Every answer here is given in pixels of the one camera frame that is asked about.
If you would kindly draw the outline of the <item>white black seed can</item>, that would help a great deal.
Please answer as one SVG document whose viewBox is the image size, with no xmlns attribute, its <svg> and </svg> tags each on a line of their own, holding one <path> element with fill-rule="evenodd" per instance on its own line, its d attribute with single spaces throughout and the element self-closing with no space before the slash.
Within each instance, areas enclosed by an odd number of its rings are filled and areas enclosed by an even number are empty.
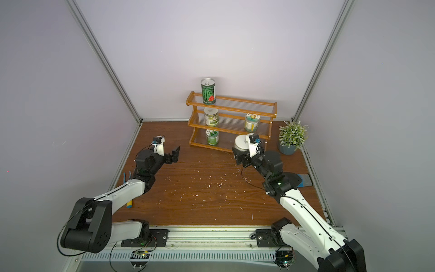
<svg viewBox="0 0 435 272">
<path fill-rule="evenodd" d="M 240 151 L 249 150 L 249 136 L 250 134 L 237 136 L 234 140 L 234 148 Z"/>
</svg>

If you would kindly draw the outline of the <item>yellow green lidded seed jar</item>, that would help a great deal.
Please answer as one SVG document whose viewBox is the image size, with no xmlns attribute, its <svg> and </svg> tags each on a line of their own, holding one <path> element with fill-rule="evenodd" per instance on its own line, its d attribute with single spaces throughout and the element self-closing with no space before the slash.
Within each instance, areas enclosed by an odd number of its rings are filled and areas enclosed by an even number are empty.
<svg viewBox="0 0 435 272">
<path fill-rule="evenodd" d="M 261 116 L 259 114 L 247 113 L 245 116 L 244 129 L 248 132 L 255 132 L 259 127 Z"/>
</svg>

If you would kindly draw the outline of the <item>white green seed can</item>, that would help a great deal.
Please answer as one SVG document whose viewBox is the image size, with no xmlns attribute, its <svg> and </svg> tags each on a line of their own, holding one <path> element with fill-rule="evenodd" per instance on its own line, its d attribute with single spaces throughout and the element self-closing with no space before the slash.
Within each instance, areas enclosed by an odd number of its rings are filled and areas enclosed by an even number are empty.
<svg viewBox="0 0 435 272">
<path fill-rule="evenodd" d="M 219 124 L 219 110 L 216 108 L 204 108 L 205 122 L 207 126 L 215 127 Z"/>
</svg>

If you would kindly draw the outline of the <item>watermelon seed can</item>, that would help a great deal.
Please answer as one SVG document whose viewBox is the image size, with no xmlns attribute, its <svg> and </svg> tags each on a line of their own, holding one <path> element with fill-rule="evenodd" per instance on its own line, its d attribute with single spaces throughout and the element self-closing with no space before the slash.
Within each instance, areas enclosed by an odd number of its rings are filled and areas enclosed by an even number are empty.
<svg viewBox="0 0 435 272">
<path fill-rule="evenodd" d="M 201 80 L 202 100 L 204 104 L 215 104 L 215 81 L 212 78 Z"/>
</svg>

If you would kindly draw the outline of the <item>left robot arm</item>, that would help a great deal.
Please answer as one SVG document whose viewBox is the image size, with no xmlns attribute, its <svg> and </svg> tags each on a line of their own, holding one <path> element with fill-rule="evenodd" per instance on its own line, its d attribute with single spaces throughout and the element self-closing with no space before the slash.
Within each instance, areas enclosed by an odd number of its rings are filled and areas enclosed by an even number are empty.
<svg viewBox="0 0 435 272">
<path fill-rule="evenodd" d="M 151 190 L 156 174 L 164 164 L 179 160 L 180 147 L 169 154 L 152 149 L 138 153 L 136 169 L 130 180 L 94 198 L 83 197 L 75 203 L 70 218 L 57 238 L 57 247 L 99 253 L 108 244 L 124 240 L 151 239 L 147 221 L 141 219 L 112 222 L 121 207 Z"/>
</svg>

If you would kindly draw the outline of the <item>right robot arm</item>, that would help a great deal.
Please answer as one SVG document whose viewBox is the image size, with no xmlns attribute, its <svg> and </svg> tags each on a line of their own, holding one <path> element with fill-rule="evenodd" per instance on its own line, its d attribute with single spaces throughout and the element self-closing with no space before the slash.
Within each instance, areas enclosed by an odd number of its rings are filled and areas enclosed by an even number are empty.
<svg viewBox="0 0 435 272">
<path fill-rule="evenodd" d="M 298 186 L 299 175 L 283 171 L 276 151 L 232 149 L 237 164 L 252 166 L 264 179 L 263 188 L 301 225 L 304 232 L 287 221 L 278 227 L 281 241 L 304 256 L 319 272 L 364 272 L 367 269 L 362 245 L 347 240 L 312 208 Z"/>
</svg>

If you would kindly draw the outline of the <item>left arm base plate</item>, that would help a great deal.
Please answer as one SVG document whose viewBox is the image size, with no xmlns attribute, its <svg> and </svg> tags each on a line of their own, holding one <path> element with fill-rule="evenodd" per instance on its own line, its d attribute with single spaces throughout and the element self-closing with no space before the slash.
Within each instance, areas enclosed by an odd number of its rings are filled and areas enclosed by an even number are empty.
<svg viewBox="0 0 435 272">
<path fill-rule="evenodd" d="M 168 240 L 168 229 L 150 229 L 144 237 L 138 237 L 135 239 L 123 240 L 121 242 L 121 247 L 130 248 L 141 248 L 141 247 L 151 247 L 151 248 L 164 248 Z"/>
</svg>

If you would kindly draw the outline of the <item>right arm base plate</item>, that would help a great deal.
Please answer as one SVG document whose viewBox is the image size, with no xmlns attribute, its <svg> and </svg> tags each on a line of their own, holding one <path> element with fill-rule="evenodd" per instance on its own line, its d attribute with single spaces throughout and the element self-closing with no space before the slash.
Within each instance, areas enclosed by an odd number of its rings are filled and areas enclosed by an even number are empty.
<svg viewBox="0 0 435 272">
<path fill-rule="evenodd" d="M 258 248 L 279 248 L 285 246 L 279 232 L 273 229 L 256 229 L 250 235 L 250 239 L 257 243 Z"/>
</svg>

